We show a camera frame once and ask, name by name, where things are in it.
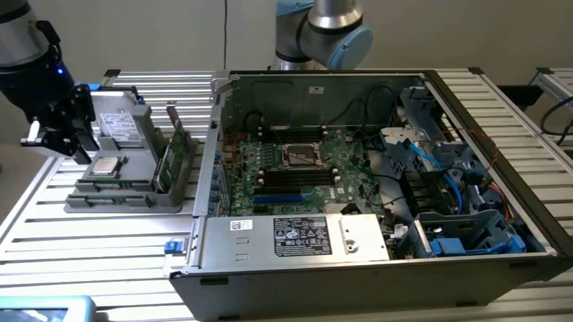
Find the blue latch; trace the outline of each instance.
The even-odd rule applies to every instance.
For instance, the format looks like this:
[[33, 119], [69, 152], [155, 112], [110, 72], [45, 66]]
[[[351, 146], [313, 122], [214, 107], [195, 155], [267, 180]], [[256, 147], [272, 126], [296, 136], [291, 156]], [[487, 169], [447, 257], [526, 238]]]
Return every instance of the blue latch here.
[[183, 253], [183, 242], [182, 241], [168, 241], [164, 244], [164, 253], [166, 254], [182, 254]]

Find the robotic arm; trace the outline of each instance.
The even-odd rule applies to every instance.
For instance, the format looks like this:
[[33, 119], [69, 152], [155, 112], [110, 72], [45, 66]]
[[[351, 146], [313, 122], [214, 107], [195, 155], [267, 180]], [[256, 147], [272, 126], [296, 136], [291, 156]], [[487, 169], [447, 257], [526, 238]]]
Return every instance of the robotic arm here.
[[89, 89], [75, 85], [57, 33], [25, 0], [0, 2], [0, 91], [31, 123], [21, 146], [88, 164], [85, 150], [97, 150]]
[[278, 0], [275, 69], [354, 69], [373, 42], [358, 0]]

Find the white wall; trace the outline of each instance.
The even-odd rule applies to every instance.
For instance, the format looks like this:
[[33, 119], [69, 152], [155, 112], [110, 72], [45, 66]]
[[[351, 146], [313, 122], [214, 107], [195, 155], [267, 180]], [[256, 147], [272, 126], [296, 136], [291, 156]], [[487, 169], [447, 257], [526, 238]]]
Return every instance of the white wall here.
[[[29, 0], [64, 41], [77, 80], [108, 68], [222, 68], [223, 0]], [[274, 0], [228, 0], [228, 68], [264, 68], [274, 53]], [[479, 66], [525, 82], [536, 66], [573, 66], [572, 0], [362, 0], [375, 43], [366, 68]], [[25, 129], [0, 101], [0, 142]]]

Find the motherboard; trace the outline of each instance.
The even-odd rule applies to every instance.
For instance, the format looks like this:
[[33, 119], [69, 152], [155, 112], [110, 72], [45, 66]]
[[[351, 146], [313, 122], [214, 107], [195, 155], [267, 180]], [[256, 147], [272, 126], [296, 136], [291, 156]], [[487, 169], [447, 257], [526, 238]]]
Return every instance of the motherboard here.
[[361, 144], [355, 134], [270, 131], [230, 138], [230, 215], [381, 213], [377, 181], [349, 161]]

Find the green circuit board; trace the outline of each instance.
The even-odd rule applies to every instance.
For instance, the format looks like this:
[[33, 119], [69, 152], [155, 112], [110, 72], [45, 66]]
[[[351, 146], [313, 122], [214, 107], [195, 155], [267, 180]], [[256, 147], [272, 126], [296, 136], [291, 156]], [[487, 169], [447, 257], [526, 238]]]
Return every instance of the green circuit board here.
[[[266, 213], [254, 213], [254, 189], [262, 186], [256, 181], [256, 177], [260, 169], [288, 170], [283, 165], [283, 145], [263, 144], [256, 138], [248, 136], [238, 140], [234, 146], [227, 146], [226, 161], [232, 187], [230, 215], [330, 213], [333, 208], [349, 203], [354, 203], [362, 213], [381, 213], [382, 208], [370, 204], [366, 198], [359, 195], [359, 186], [362, 185], [366, 193], [369, 193], [377, 181], [371, 176], [361, 172], [349, 161], [357, 143], [346, 142], [345, 138], [353, 135], [353, 131], [337, 130], [318, 143], [322, 165], [309, 164], [305, 166], [305, 164], [299, 164], [299, 168], [337, 168], [341, 180], [331, 185], [301, 186], [305, 202], [298, 204], [266, 204]], [[379, 197], [373, 196], [371, 202], [379, 203]]]

